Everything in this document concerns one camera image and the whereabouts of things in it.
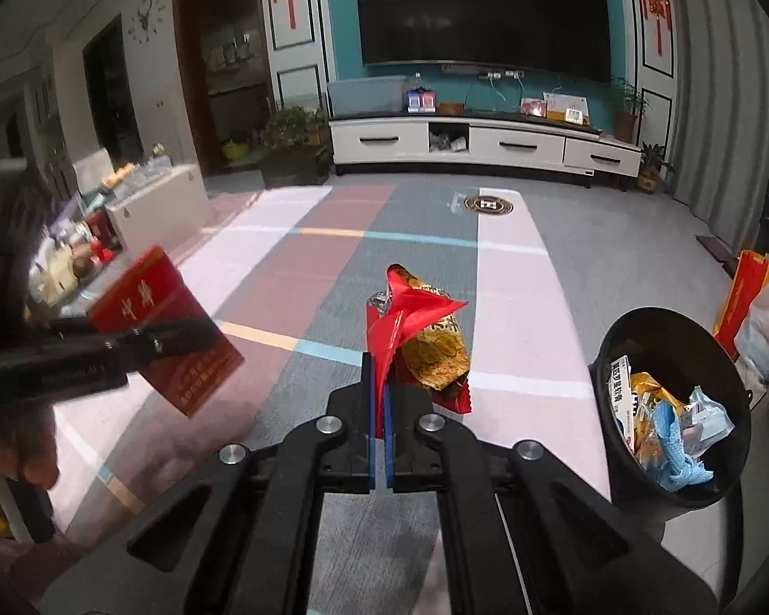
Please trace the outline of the person's left hand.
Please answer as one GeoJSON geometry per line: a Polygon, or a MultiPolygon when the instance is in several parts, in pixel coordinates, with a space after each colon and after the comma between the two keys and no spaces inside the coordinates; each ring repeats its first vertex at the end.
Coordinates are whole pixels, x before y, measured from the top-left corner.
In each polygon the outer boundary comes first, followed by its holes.
{"type": "Polygon", "coordinates": [[[0,472],[51,490],[59,479],[56,423],[51,407],[39,407],[0,427],[0,472]]]}

